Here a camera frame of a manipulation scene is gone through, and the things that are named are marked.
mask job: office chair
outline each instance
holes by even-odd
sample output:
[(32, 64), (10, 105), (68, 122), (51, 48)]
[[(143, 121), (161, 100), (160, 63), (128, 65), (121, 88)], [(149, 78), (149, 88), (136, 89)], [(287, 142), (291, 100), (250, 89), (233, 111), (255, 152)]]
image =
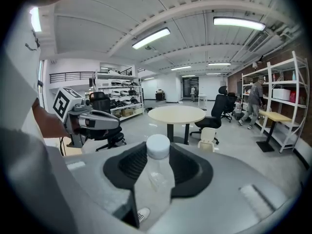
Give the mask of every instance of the office chair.
[[(201, 134), (201, 130), (205, 127), (217, 129), (221, 126), (221, 115), (227, 101), (226, 86), (219, 88), (219, 94), (220, 95), (217, 95), (215, 98), (214, 107), (211, 110), (211, 116), (195, 122), (195, 125), (199, 127), (199, 131), (190, 132), (190, 136), (192, 136), (192, 134)], [(216, 144), (219, 144), (219, 140), (216, 137), (214, 137), (214, 139), (216, 140)]]
[[(93, 109), (104, 111), (107, 113), (111, 113), (111, 102), (110, 99), (105, 95), (103, 92), (94, 92), (89, 95), (90, 103), (93, 107)], [(108, 133), (100, 137), (99, 139), (95, 140), (104, 140), (107, 139), (107, 144), (103, 145), (96, 149), (96, 152), (100, 149), (104, 149), (107, 147), (107, 149), (110, 149), (112, 147), (117, 147), (116, 143), (122, 141), (125, 145), (127, 144), (124, 139), (123, 133), (121, 133), (122, 128), (119, 126), (115, 129), (108, 130)]]
[(226, 118), (231, 122), (237, 96), (235, 95), (235, 93), (228, 93), (226, 97), (227, 97), (227, 101), (226, 101), (221, 119)]

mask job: railing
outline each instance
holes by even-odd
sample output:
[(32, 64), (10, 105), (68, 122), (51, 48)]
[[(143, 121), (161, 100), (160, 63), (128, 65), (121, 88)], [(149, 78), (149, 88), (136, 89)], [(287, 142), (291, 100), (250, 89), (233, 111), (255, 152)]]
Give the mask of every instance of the railing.
[(124, 76), (131, 76), (132, 75), (132, 68), (125, 69), (124, 71), (120, 72), (120, 74), (124, 75)]
[[(142, 68), (138, 68), (137, 69), (137, 72), (141, 72), (141, 71), (145, 71), (145, 69), (142, 69)], [(125, 69), (124, 71), (122, 71), (120, 73), (121, 75), (124, 75), (124, 76), (131, 76), (132, 75), (132, 68), (128, 68), (128, 69)]]
[(50, 83), (69, 81), (69, 80), (86, 80), (92, 78), (95, 72), (66, 72), (50, 74)]

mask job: black rubber pad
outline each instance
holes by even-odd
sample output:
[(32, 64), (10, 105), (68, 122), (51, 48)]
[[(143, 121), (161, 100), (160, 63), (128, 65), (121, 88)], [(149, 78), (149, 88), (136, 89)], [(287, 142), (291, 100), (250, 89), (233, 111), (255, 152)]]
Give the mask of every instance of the black rubber pad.
[[(109, 158), (103, 167), (105, 176), (117, 188), (133, 191), (134, 184), (147, 164), (146, 143), (143, 142), (120, 155)], [(171, 143), (169, 164), (175, 176), (171, 198), (192, 197), (203, 191), (213, 178), (211, 164)]]
[(146, 163), (146, 142), (143, 142), (109, 158), (104, 164), (103, 171), (117, 188), (132, 190)]
[(171, 198), (196, 196), (213, 179), (214, 171), (207, 160), (175, 143), (171, 143), (169, 164), (175, 176), (175, 187), (171, 190)]

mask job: desk leg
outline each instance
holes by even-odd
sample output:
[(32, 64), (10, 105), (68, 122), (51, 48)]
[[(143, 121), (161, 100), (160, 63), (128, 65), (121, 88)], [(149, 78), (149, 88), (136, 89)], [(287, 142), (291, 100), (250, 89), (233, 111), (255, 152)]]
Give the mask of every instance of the desk leg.
[(174, 141), (174, 126), (173, 124), (167, 124), (167, 137), (170, 142)]
[(189, 131), (190, 131), (190, 125), (189, 124), (185, 124), (185, 135), (184, 135), (184, 144), (185, 145), (188, 145)]
[(274, 152), (274, 149), (269, 144), (269, 141), (270, 141), (270, 139), (272, 137), (272, 133), (273, 133), (273, 130), (275, 128), (275, 125), (276, 125), (276, 121), (273, 121), (271, 129), (270, 129), (270, 132), (269, 132), (269, 135), (268, 135), (268, 138), (267, 138), (266, 141), (257, 141), (256, 142), (264, 153), (266, 153), (266, 152)]

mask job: beige tabletop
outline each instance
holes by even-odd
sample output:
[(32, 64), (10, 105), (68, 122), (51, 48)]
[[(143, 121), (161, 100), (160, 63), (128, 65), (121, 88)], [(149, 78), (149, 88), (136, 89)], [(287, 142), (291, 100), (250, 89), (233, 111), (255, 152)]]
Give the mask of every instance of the beige tabletop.
[(260, 114), (264, 115), (264, 116), (267, 116), (269, 119), (273, 120), (273, 121), (292, 121), (292, 119), (286, 117), (286, 116), (283, 116), (277, 112), (266, 112), (266, 111), (262, 111), (260, 110), (259, 111)]
[(189, 124), (202, 120), (206, 113), (196, 107), (164, 106), (152, 109), (148, 116), (167, 124)]

